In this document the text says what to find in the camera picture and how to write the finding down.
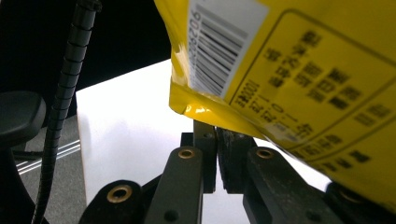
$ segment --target white label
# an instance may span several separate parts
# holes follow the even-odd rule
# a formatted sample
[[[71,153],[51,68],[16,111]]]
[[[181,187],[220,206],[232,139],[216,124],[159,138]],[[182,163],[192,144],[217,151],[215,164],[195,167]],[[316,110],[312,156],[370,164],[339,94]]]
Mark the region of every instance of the white label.
[[[190,0],[191,88],[223,98],[267,14],[254,0]]]

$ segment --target yellow plastic package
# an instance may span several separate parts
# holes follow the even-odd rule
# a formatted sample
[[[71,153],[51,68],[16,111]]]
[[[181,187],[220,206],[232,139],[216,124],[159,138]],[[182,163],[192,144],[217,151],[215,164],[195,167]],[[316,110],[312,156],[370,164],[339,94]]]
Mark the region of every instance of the yellow plastic package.
[[[170,106],[396,213],[396,1],[156,0]]]

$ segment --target white table surface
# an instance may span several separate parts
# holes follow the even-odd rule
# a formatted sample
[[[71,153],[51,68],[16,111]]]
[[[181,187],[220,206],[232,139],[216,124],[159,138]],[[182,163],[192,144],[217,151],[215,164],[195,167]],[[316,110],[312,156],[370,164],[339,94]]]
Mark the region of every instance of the white table surface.
[[[171,66],[170,60],[156,63],[77,92],[87,204],[113,181],[143,186],[160,175],[181,133],[192,132],[192,120],[168,106]],[[286,159],[310,185],[325,190],[327,177]],[[223,190],[219,171],[216,192],[204,195],[203,223],[248,223],[242,195]]]

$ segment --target gray carpet floor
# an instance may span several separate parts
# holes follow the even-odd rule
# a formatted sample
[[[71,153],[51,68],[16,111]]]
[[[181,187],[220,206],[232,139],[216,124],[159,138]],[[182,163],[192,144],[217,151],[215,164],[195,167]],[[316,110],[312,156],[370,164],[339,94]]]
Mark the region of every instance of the gray carpet floor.
[[[41,151],[44,146],[45,132],[44,128],[37,137],[29,141],[26,144],[26,151]],[[52,192],[45,217],[49,223],[78,223],[86,208],[86,199],[77,116],[67,119],[64,123],[60,151],[63,153],[62,157],[58,153]],[[31,168],[21,172],[22,166],[26,168],[27,163],[31,164]],[[32,166],[34,163],[39,165],[39,161],[17,161],[22,182],[35,202],[41,167],[37,167],[37,164]]]

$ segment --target black coiled cable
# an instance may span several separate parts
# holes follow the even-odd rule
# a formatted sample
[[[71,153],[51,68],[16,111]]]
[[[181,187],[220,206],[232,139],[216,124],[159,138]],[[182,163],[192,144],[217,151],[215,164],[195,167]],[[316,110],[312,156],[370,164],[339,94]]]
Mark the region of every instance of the black coiled cable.
[[[90,41],[96,12],[102,9],[99,0],[78,0],[67,40],[64,65],[49,113],[49,123],[44,143],[40,186],[35,203],[32,223],[41,223],[47,208],[55,170],[59,139],[64,120],[75,93],[85,52]]]

